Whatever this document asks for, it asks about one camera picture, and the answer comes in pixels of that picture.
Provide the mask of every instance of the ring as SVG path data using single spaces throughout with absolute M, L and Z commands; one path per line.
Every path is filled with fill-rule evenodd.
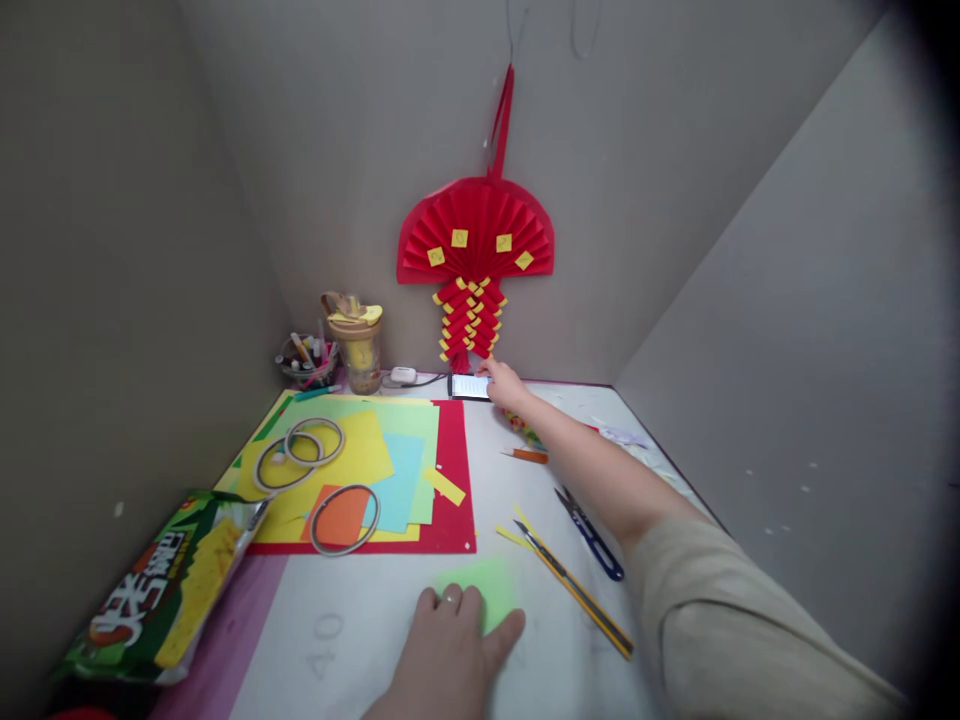
M 313 435 L 307 435 L 306 433 L 298 433 L 300 437 L 306 438 L 312 441 L 317 446 L 317 452 L 323 454 L 323 446 L 320 445 L 320 441 L 317 440 Z M 302 476 L 291 480 L 286 485 L 267 485 L 263 478 L 260 477 L 260 471 L 263 468 L 263 461 L 267 455 L 272 455 L 275 452 L 275 449 L 280 450 L 283 448 L 283 443 L 286 438 L 278 438 L 272 443 L 263 448 L 263 452 L 260 453 L 260 457 L 257 458 L 256 464 L 253 466 L 253 484 L 257 486 L 257 489 L 261 492 L 265 492 L 268 495 L 281 492 L 283 490 L 289 490 L 290 488 L 296 487 L 302 482 L 305 482 L 317 471 L 316 468 L 307 468 L 307 472 Z
M 338 436 L 336 449 L 334 449 L 332 453 L 324 457 L 323 455 L 324 450 L 323 450 L 323 447 L 321 446 L 320 454 L 317 456 L 316 460 L 304 460 L 303 458 L 297 457 L 296 455 L 294 455 L 293 449 L 290 447 L 291 438 L 308 437 L 306 433 L 302 433 L 300 431 L 305 427 L 313 427 L 315 425 L 322 425 L 336 431 Z M 295 462 L 297 465 L 302 465 L 303 467 L 318 468 L 323 465 L 326 465 L 329 462 L 333 462 L 333 460 L 337 457 L 337 455 L 340 454 L 340 451 L 343 450 L 344 439 L 345 438 L 343 437 L 343 429 L 339 425 L 337 425 L 337 423 L 333 422 L 333 420 L 327 420 L 326 418 L 308 418 L 306 420 L 301 420 L 292 428 L 290 428 L 290 432 L 288 432 L 287 436 L 283 439 L 283 450 L 286 453 L 287 457 L 293 460 L 293 462 Z M 316 442 L 317 445 L 320 445 L 319 441 L 315 439 L 314 439 L 314 442 Z
M 327 550 L 326 548 L 323 547 L 323 545 L 320 543 L 320 539 L 317 537 L 317 520 L 320 518 L 320 513 L 323 512 L 323 509 L 330 504 L 330 501 L 333 500 L 335 497 L 337 497 L 337 495 L 345 493 L 347 490 L 366 490 L 368 493 L 370 493 L 370 497 L 373 498 L 373 503 L 375 508 L 373 513 L 373 522 L 370 523 L 370 528 L 367 530 L 366 534 L 362 538 L 357 540 L 357 542 L 355 542 L 350 547 L 344 548 L 343 550 Z M 368 485 L 344 485 L 342 488 L 339 488 L 338 490 L 334 490 L 332 493 L 330 493 L 327 499 L 324 500 L 322 503 L 320 503 L 320 507 L 316 509 L 316 511 L 310 517 L 310 520 L 308 520 L 308 522 L 310 523 L 310 525 L 308 525 L 308 527 L 310 528 L 310 542 L 313 543 L 314 550 L 316 550 L 321 555 L 325 555 L 326 557 L 340 557 L 341 555 L 348 555 L 352 553 L 354 550 L 356 550 L 358 547 L 363 545 L 367 540 L 369 540 L 373 536 L 373 533 L 376 531 L 377 523 L 379 521 L 380 521 L 380 498 L 377 497 L 377 494 L 373 490 L 371 490 Z

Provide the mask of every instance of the pink mat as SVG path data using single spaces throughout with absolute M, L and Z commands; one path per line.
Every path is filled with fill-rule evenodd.
M 286 567 L 286 556 L 244 558 L 203 629 L 190 675 L 163 691 L 150 720 L 230 717 Z

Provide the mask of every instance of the green snack bag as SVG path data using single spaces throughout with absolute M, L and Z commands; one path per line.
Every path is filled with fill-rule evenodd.
M 193 490 L 74 640 L 57 674 L 172 685 L 270 499 Z

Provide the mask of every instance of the gray wall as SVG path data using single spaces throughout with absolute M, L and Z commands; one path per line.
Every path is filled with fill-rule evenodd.
M 506 175 L 552 215 L 557 262 L 504 283 L 498 354 L 527 377 L 612 382 L 877 12 L 608 0 L 579 62 L 570 3 L 529 5 Z M 579 2 L 583 50 L 597 5 Z M 396 284 L 397 238 L 425 194 L 484 167 L 504 3 L 182 7 L 294 320 L 357 291 L 386 306 L 387 367 L 441 369 L 435 286 Z
M 0 97 L 0 707 L 21 717 L 276 396 L 287 314 L 176 5 L 3 3 Z
M 958 493 L 953 186 L 902 31 L 856 52 L 616 387 L 751 557 L 910 689 Z

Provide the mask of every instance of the desk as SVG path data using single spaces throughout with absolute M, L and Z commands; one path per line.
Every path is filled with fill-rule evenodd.
M 654 462 L 672 468 L 612 388 L 529 387 L 577 420 L 637 433 L 648 441 Z M 446 383 L 383 394 L 444 399 Z M 445 570 L 491 556 L 506 559 L 527 615 L 523 637 L 494 689 L 491 717 L 658 716 L 643 677 L 626 581 L 612 582 L 590 553 L 553 492 L 558 481 L 552 467 L 500 454 L 521 442 L 500 411 L 465 401 L 464 416 L 476 555 L 245 559 L 204 631 L 190 677 L 165 691 L 152 720 L 358 718 L 390 682 L 420 591 Z M 704 509 L 685 481 L 672 484 Z M 623 660 L 539 559 L 494 532 L 498 524 L 509 526 L 514 503 L 637 643 L 632 662 Z M 594 524 L 604 533 L 595 516 Z

